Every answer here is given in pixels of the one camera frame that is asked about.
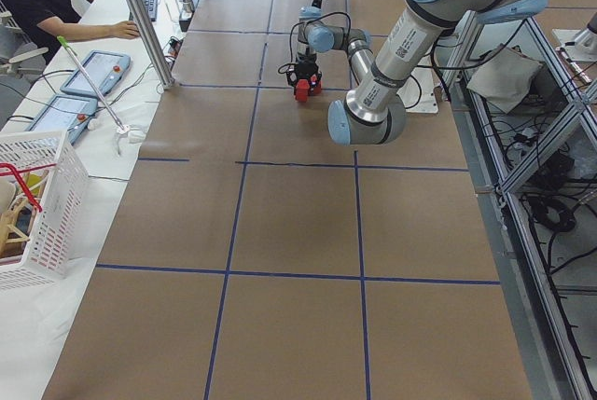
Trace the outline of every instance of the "red object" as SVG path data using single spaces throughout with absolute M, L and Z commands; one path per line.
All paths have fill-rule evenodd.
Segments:
M 306 103 L 309 98 L 309 89 L 311 85 L 307 80 L 299 80 L 295 87 L 295 100 L 297 102 Z

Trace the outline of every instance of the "grid line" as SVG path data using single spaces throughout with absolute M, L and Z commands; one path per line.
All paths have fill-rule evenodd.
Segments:
M 270 1 L 270 16 L 268 18 L 268 30 L 270 29 L 270 25 L 271 25 L 272 12 L 273 12 L 273 0 Z M 251 125 L 249 127 L 249 134 L 247 137 L 246 149 L 244 151 L 244 160 L 245 161 L 249 160 L 249 153 L 251 152 L 251 141 L 253 139 L 253 128 L 255 127 L 255 119 L 257 116 L 257 104 L 259 102 L 259 93 L 260 93 L 259 85 L 261 83 L 261 78 L 263 77 L 263 67 L 264 67 L 264 63 L 265 63 L 265 56 L 266 56 L 267 49 L 268 49 L 268 42 L 267 42 L 267 38 L 266 38 L 266 41 L 263 44 L 263 51 L 261 53 L 261 65 L 259 66 L 259 77 L 257 80 L 257 90 L 255 91 L 255 100 L 253 102 L 253 113 L 251 115 Z M 232 226 L 232 232 L 230 234 L 230 245 L 229 245 L 228 259 L 226 262 L 226 272 L 224 273 L 224 282 L 222 284 L 222 295 L 220 297 L 220 305 L 219 305 L 219 309 L 218 309 L 218 313 L 217 313 L 217 320 L 215 323 L 214 341 L 212 344 L 212 353 L 210 356 L 207 380 L 205 381 L 205 391 L 203 394 L 203 400 L 209 400 L 209 394 L 210 394 L 210 390 L 212 387 L 212 378 L 214 375 L 214 367 L 215 367 L 215 357 L 217 354 L 217 344 L 219 341 L 219 335 L 220 335 L 220 330 L 221 330 L 221 326 L 222 326 L 222 318 L 224 316 L 224 305 L 226 302 L 226 294 L 228 292 L 228 281 L 229 281 L 229 277 L 230 277 L 230 267 L 232 265 L 232 256 L 234 254 L 234 243 L 236 240 L 236 231 L 237 231 L 237 227 L 239 224 L 239 216 L 240 216 L 240 212 L 241 212 L 241 206 L 243 203 L 244 182 L 246 179 L 247 169 L 248 169 L 248 165 L 244 164 L 243 165 L 243 176 L 241 178 L 241 183 L 239 186 L 239 197 L 237 199 L 236 211 L 234 213 L 234 223 Z
M 137 158 L 145 162 L 190 162 L 188 158 Z
M 416 277 L 383 277 L 383 276 L 351 276 L 341 274 L 309 274 L 309 273 L 293 273 L 293 272 L 271 272 L 271 271 L 246 271 L 234 270 L 226 271 L 225 269 L 194 269 L 194 268 L 173 268 L 173 267 L 144 267 L 139 265 L 116 265 L 110 263 L 98 263 L 96 268 L 114 269 L 123 271 L 148 271 L 148 272 L 179 272 L 179 273 L 194 273 L 194 274 L 216 274 L 225 276 L 239 277 L 261 277 L 261 278 L 277 278 L 277 279 L 312 279 L 312 280 L 331 280 L 331 281 L 361 281 L 370 283 L 426 283 L 426 284 L 441 284 L 441 285 L 500 285 L 499 281 L 483 281 L 474 279 L 426 279 Z
M 363 354 L 365 355 L 365 388 L 367 400 L 371 400 L 371 371 L 369 368 L 369 336 L 367 319 L 367 287 L 365 285 L 365 250 L 363 247 L 363 222 L 361 218 L 361 189 L 358 179 L 358 151 L 354 151 L 354 190 L 356 199 L 356 228 L 358 237 L 358 260 L 361 282 L 361 314 L 363 315 Z

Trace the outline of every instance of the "hand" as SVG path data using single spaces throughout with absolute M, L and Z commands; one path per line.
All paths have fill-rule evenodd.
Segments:
M 122 21 L 110 27 L 111 36 L 115 38 L 134 39 L 139 36 L 139 29 L 133 21 Z

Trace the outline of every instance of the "wire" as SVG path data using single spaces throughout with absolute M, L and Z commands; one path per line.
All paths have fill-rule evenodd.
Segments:
M 122 96 L 123 96 L 124 94 L 126 94 L 126 93 L 127 93 L 129 90 L 131 90 L 132 88 L 134 88 L 134 87 L 138 86 L 138 85 L 141 83 L 141 81 L 142 81 L 142 80 L 145 78 L 147 71 L 148 71 L 149 69 L 151 69 L 152 67 L 153 67 L 153 64 L 149 64 L 149 65 L 146 67 L 145 71 L 143 71 L 143 72 L 141 73 L 141 75 L 139 75 L 139 76 L 137 77 L 137 79 L 136 79 L 136 80 L 135 80 L 135 81 L 134 81 L 134 82 L 133 82 L 133 83 L 132 83 L 132 84 L 131 84 L 129 87 L 127 87 L 127 88 L 125 88 L 124 90 L 122 90 L 122 91 L 120 92 L 120 94 L 119 94 L 119 95 L 117 95 L 117 96 L 116 96 L 116 98 L 115 98 L 115 99 L 114 99 L 112 102 L 110 102 L 110 106 L 112 106 L 114 103 L 116 103 L 117 101 L 119 101 L 119 100 L 122 98 Z M 102 107 L 102 108 L 98 108 L 98 110 L 97 110 L 96 112 L 99 112 L 100 110 L 103 110 L 103 109 L 104 109 L 103 107 Z
M 14 120 L 15 118 L 22 118 L 24 120 Z M 7 122 L 9 122 L 10 120 L 13 120 L 15 122 L 30 122 L 31 120 L 33 120 L 34 118 L 31 116 L 20 116 L 20 115 L 13 115 L 13 116 L 8 116 L 7 117 Z
M 575 261 L 577 261 L 580 258 L 588 257 L 589 255 L 594 254 L 594 253 L 597 253 L 597 246 L 595 246 L 593 249 L 591 249 L 587 253 L 584 253 L 584 254 L 581 254 L 581 255 L 577 255 L 575 257 L 572 257 L 572 258 L 566 260 L 559 267 L 556 267 L 555 269 L 553 269 L 553 271 L 549 275 L 553 276 L 556 272 L 558 272 L 558 271 L 566 268 L 572 262 L 575 262 Z
M 417 104 L 421 102 L 421 99 L 423 98 L 423 88 L 421 87 L 421 83 L 419 83 L 419 80 L 417 80 L 412 74 L 409 76 L 409 78 L 412 78 L 414 82 L 417 84 L 417 88 L 419 89 L 419 98 L 411 106 L 405 106 L 405 109 L 414 108 Z
M 294 65 L 295 65 L 295 64 L 294 64 L 293 62 L 287 62 L 287 63 L 285 63 L 285 64 L 281 65 L 281 66 L 278 68 L 278 74 L 280 74 L 280 75 L 284 75 L 284 74 L 286 74 L 288 71 L 290 71 L 290 68 L 291 68 L 292 66 L 294 66 Z
M 512 40 L 516 37 L 516 35 L 519 33 L 519 31 L 521 30 L 522 26 L 525 23 L 526 23 L 526 20 L 523 20 L 521 22 L 521 24 L 516 28 L 516 30 L 514 31 L 514 33 L 510 36 L 510 38 L 506 41 L 506 43 L 500 44 L 500 46 L 497 48 L 497 50 L 494 50 L 493 51 L 494 53 L 492 53 L 487 60 L 483 60 L 481 62 L 478 62 L 477 64 L 473 64 L 473 65 L 470 65 L 470 66 L 462 66 L 462 67 L 444 67 L 444 66 L 438 66 L 437 69 L 440 70 L 440 71 L 465 71 L 467 69 L 477 69 L 478 67 L 481 67 L 483 64 L 486 64 L 487 62 L 489 62 L 493 58 L 495 58 L 497 56 L 497 54 L 500 53 L 502 50 L 504 50 L 505 48 L 507 48 L 508 44 L 510 44 L 512 42 Z M 422 67 L 424 69 L 434 69 L 433 65 L 428 66 L 426 64 L 418 64 L 416 67 Z
M 444 80 L 444 75 L 440 72 L 440 68 L 437 66 L 437 63 L 436 63 L 436 47 L 437 47 L 438 40 L 439 40 L 439 36 L 433 42 L 433 46 L 431 47 L 431 51 L 429 52 L 429 61 L 431 62 L 430 67 L 436 73 L 437 78 L 439 78 L 439 84 L 441 85 L 441 88 L 444 90 L 444 93 L 446 94 L 446 98 L 448 99 L 448 102 L 451 103 L 450 89 L 448 88 L 448 84 L 446 83 L 446 80 Z
M 454 44 L 453 46 L 445 46 L 443 44 L 438 44 L 437 46 L 439 48 L 459 48 L 463 45 L 464 43 L 458 43 L 458 44 Z
M 44 80 L 45 80 L 46 82 L 48 82 L 48 81 L 46 80 L 46 78 L 47 78 L 48 76 L 53 76 L 53 75 L 56 75 L 56 74 L 71 73 L 71 72 L 74 72 L 74 71 L 73 71 L 73 69 L 59 69 L 58 71 L 46 72 L 46 73 L 44 73 L 44 74 L 42 74 L 42 75 L 38 76 L 38 77 L 37 77 L 37 78 L 36 78 L 34 81 L 32 81 L 32 82 L 31 82 L 31 85 L 33 86 L 35 83 L 37 83 L 37 82 L 38 82 L 40 79 L 42 79 L 42 78 L 44 78 Z
M 66 114 L 80 114 L 80 113 L 78 113 L 78 112 L 74 112 L 74 111 L 66 111 L 66 110 L 64 110 L 64 109 L 57 108 L 56 106 L 53 106 L 53 105 L 52 105 L 52 104 L 50 104 L 50 103 L 40 102 L 40 101 L 38 101 L 38 100 L 36 100 L 36 99 L 32 99 L 31 97 L 27 97 L 25 94 L 23 94 L 23 93 L 22 93 L 22 92 L 20 92 L 19 90 L 15 90 L 15 89 L 14 89 L 14 88 L 12 88 L 11 86 L 9 86 L 9 85 L 5 85 L 4 83 L 0 83 L 0 86 L 3 86 L 3 87 L 5 87 L 5 88 L 8 88 L 8 89 L 10 89 L 10 90 L 12 90 L 12 91 L 16 92 L 16 93 L 17 93 L 17 94 L 19 94 L 19 95 L 20 95 L 20 96 L 21 96 L 21 97 L 22 97 L 24 100 L 29 100 L 29 101 L 31 101 L 31 102 L 34 102 L 34 103 L 43 104 L 44 106 L 48 106 L 48 107 L 49 107 L 49 108 L 51 108 L 51 109 L 55 109 L 56 111 L 60 111 L 61 113 L 66 113 Z
M 104 179 L 106 181 L 114 181 L 117 183 L 128 183 L 130 181 L 130 179 L 114 178 L 111 176 L 95 176 L 93 174 L 90 174 L 89 177 L 91 179 Z

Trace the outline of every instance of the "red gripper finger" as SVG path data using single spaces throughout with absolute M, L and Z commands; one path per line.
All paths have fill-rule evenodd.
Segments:
M 311 94 L 317 95 L 321 92 L 321 80 L 317 81 L 317 76 L 311 77 Z
M 295 87 L 295 100 L 297 102 L 306 103 L 309 98 L 309 82 L 307 80 L 299 80 Z

